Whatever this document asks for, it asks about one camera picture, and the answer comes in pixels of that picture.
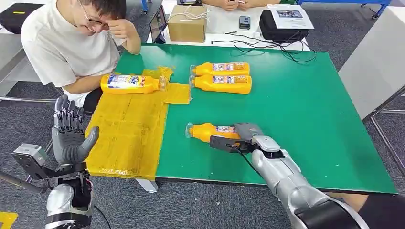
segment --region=white table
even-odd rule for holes
[[[0,0],[0,12],[17,2],[46,4],[50,0]],[[0,96],[5,96],[18,81],[39,82],[22,48],[21,36],[0,30]]]
[[[171,11],[175,5],[176,5],[176,1],[173,1],[173,0],[164,0],[162,2],[162,6],[163,6],[163,9],[166,14],[171,14]],[[260,33],[259,19],[260,19],[260,15],[261,15],[262,11],[267,10],[268,9],[267,7],[251,8],[245,12],[243,12],[239,9],[236,9],[236,10],[230,11],[230,12],[226,12],[225,10],[223,10],[219,7],[210,6],[210,5],[205,5],[205,6],[207,7],[207,9],[210,12],[208,13],[207,30],[206,30],[204,43],[173,42],[170,40],[169,28],[167,28],[167,27],[163,31],[163,36],[165,37],[166,43],[167,44],[182,44],[182,45],[233,47],[234,46],[233,42],[229,42],[229,43],[223,43],[223,42],[211,43],[211,42],[212,41],[232,41],[232,40],[240,40],[240,41],[245,41],[248,43],[257,42],[257,40],[254,40],[254,39],[225,34],[227,32],[233,32],[233,31],[236,31],[237,34],[240,34],[240,35],[258,38],[261,40],[264,39]],[[251,25],[250,25],[249,30],[242,30],[239,28],[239,17],[240,16],[249,16],[250,17]],[[152,37],[150,34],[149,34],[147,43],[152,43]],[[241,48],[251,48],[250,46],[240,43],[240,42],[236,45]],[[265,47],[268,45],[270,45],[270,44],[259,43],[256,46]],[[286,50],[301,50],[302,44],[300,42],[295,42],[295,43],[287,46],[285,49]],[[304,51],[309,51],[309,48],[307,46],[304,46]]]
[[[384,107],[405,93],[405,7],[387,7],[363,38],[339,76],[361,119],[370,117],[405,176],[405,165],[378,124],[379,113],[405,114]]]

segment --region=green tabletop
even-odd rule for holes
[[[303,52],[299,58],[312,55]],[[277,50],[241,55],[228,47],[144,45],[138,56],[123,54],[117,71],[140,74],[144,68],[170,66],[171,82],[188,83],[190,65],[204,62],[250,63],[252,91],[193,88],[189,105],[171,104],[156,177],[265,184],[240,155],[184,134],[188,122],[251,122],[286,149],[317,188],[397,192],[326,52],[299,64]]]

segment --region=detergent bottle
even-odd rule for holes
[[[191,76],[190,87],[197,87],[210,92],[249,94],[252,89],[252,77],[250,75]]]
[[[107,94],[137,94],[164,91],[167,80],[164,76],[154,79],[143,75],[121,75],[111,73],[101,78],[101,89]]]
[[[213,135],[230,139],[240,139],[234,126],[214,126],[211,123],[204,123],[202,125],[188,123],[186,126],[186,138],[194,137],[203,142],[210,142],[210,138]]]
[[[191,73],[201,75],[249,75],[250,66],[246,62],[232,63],[203,63],[198,66],[191,66]]]

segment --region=robotic arm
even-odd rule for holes
[[[40,146],[22,144],[13,157],[35,180],[44,180],[47,187],[40,188],[0,173],[0,178],[38,193],[47,188],[46,229],[87,229],[90,228],[93,214],[93,184],[84,162],[99,135],[98,127],[93,127],[87,139],[84,136],[83,109],[75,102],[69,102],[66,95],[59,97],[55,104],[54,127],[52,128],[53,152],[60,164],[57,171],[43,166],[47,154]],[[50,178],[58,178],[58,186],[49,185]]]
[[[350,206],[309,184],[288,152],[255,124],[235,124],[235,128],[240,141],[212,136],[211,147],[252,153],[252,166],[281,201],[293,228],[369,229]]]

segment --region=cardboard box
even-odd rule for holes
[[[178,14],[185,12],[197,16],[207,12],[207,8],[205,6],[174,6],[168,22],[170,40],[203,43],[207,19],[191,19],[184,14]]]

